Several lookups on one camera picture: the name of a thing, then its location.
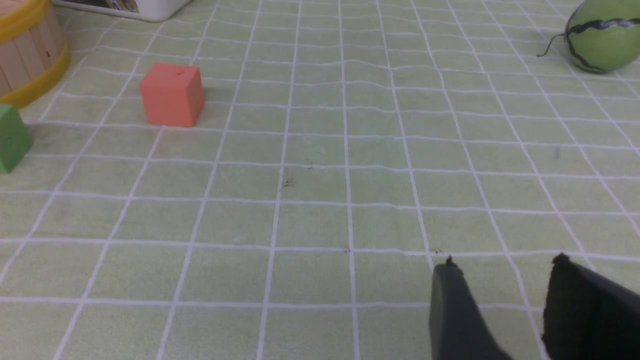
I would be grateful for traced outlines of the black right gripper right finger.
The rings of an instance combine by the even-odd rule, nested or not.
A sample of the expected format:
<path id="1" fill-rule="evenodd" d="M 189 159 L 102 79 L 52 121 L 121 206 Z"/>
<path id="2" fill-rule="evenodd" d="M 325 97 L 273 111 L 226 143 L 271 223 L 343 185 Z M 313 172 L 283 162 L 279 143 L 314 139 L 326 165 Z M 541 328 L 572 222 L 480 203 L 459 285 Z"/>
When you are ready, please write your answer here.
<path id="1" fill-rule="evenodd" d="M 573 262 L 553 258 L 542 312 L 542 342 L 551 360 L 637 360 L 640 296 Z"/>

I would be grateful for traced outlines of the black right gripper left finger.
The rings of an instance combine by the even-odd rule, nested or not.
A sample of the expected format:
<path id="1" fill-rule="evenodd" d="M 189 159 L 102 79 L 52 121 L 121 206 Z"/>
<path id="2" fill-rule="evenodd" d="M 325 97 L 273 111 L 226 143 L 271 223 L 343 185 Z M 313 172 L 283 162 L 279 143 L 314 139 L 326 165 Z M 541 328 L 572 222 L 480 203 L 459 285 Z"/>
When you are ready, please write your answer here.
<path id="1" fill-rule="evenodd" d="M 491 334 L 464 272 L 448 256 L 433 269 L 429 310 L 434 360 L 510 360 Z"/>

